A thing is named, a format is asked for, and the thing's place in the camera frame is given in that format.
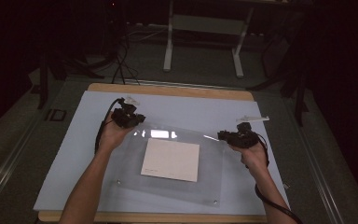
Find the floor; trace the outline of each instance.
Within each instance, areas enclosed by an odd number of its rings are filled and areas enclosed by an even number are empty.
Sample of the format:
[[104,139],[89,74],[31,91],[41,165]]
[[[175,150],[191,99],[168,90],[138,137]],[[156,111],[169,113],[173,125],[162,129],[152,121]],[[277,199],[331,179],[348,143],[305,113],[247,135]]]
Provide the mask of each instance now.
[[[122,64],[126,84],[245,91],[267,80],[260,60],[265,47],[260,36],[245,39],[241,51],[245,78],[238,79],[226,42],[189,41],[188,34],[177,34],[172,70],[167,73],[162,71],[164,28],[132,29],[130,47],[120,48],[120,56],[127,55]],[[100,59],[99,55],[89,56],[90,61]],[[95,73],[104,79],[93,79],[68,67],[65,81],[50,79],[44,109],[37,110],[38,95],[28,92],[0,119],[0,171],[4,171],[0,172],[0,223],[41,223],[33,210],[34,202],[80,97],[90,83],[111,83],[116,69],[117,63],[99,68]],[[123,80],[117,76],[115,83]],[[265,123],[268,138],[293,211],[304,223],[358,223],[357,185],[312,92],[306,92],[308,111],[302,114],[304,126],[300,127],[293,114],[295,99],[281,97],[282,84],[254,91],[253,95],[262,115],[270,117]],[[44,120],[49,109],[65,110],[66,119]]]

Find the handheld controller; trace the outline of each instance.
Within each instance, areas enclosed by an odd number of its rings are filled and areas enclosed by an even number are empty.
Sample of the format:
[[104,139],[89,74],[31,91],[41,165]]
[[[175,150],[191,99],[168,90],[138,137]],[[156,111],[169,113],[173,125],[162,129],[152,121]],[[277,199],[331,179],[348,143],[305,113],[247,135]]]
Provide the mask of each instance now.
[[264,148],[264,152],[266,153],[267,165],[269,165],[267,143],[264,138],[260,134],[252,132],[252,127],[249,122],[240,123],[237,125],[237,129],[238,131],[236,133],[220,131],[217,133],[217,138],[219,140],[226,141],[229,145],[240,148],[249,148],[256,145],[257,143],[260,143]]
[[137,126],[139,123],[143,123],[145,121],[145,116],[142,114],[135,114],[136,106],[126,104],[124,98],[116,99],[109,107],[103,121],[101,122],[100,129],[97,133],[97,137],[95,139],[95,150],[96,153],[98,150],[98,146],[100,145],[101,134],[103,133],[103,127],[106,125],[106,119],[109,115],[113,105],[115,103],[119,103],[121,108],[115,108],[112,113],[113,122],[120,128],[127,129]]

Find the transparent acrylic sheet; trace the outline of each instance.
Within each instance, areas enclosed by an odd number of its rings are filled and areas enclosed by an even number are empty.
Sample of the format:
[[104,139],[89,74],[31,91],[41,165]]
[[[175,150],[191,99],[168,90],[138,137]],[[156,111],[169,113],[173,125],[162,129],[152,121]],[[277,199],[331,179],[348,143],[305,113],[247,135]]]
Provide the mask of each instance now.
[[[131,133],[120,169],[115,175],[118,188],[219,206],[224,151],[221,142],[195,131],[150,123],[137,126]],[[149,138],[200,145],[197,182],[141,175]]]

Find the paper sheet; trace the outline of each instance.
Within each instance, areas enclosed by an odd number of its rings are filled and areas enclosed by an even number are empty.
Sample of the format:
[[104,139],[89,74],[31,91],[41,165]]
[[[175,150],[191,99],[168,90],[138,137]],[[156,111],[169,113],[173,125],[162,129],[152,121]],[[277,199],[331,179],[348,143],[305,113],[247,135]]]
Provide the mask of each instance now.
[[141,175],[197,182],[200,145],[149,138]]

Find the white table leg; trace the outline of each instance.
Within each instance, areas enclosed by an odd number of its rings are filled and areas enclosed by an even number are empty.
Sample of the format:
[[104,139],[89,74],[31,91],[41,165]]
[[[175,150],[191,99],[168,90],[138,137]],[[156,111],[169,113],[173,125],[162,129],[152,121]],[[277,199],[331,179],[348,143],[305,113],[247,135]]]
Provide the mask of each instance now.
[[168,18],[168,42],[167,49],[165,50],[165,59],[164,59],[164,72],[171,71],[171,61],[172,61],[172,17],[173,17],[173,0],[170,1],[170,17]]
[[246,37],[246,32],[249,27],[249,23],[251,21],[252,15],[253,15],[254,9],[251,7],[249,9],[248,17],[246,18],[246,22],[243,23],[241,35],[240,35],[240,41],[238,42],[238,45],[236,48],[232,50],[232,59],[234,61],[235,66],[235,73],[237,74],[238,78],[244,77],[242,66],[241,66],[241,58],[240,58],[240,52],[242,48],[243,39]]

